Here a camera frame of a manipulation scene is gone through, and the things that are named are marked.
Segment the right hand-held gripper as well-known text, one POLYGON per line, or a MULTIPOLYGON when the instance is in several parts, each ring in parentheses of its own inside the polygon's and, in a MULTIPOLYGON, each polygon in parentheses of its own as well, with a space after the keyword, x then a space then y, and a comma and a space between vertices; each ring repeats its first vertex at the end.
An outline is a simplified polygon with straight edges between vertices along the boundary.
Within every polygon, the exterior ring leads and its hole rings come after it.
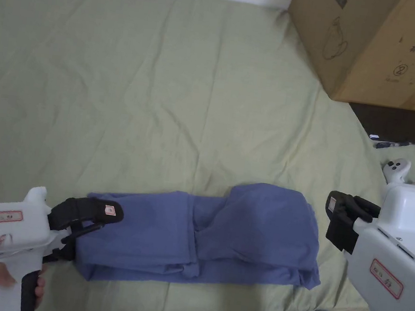
POLYGON ((415 185, 392 183, 383 204, 331 191, 326 238, 370 311, 415 311, 415 185))

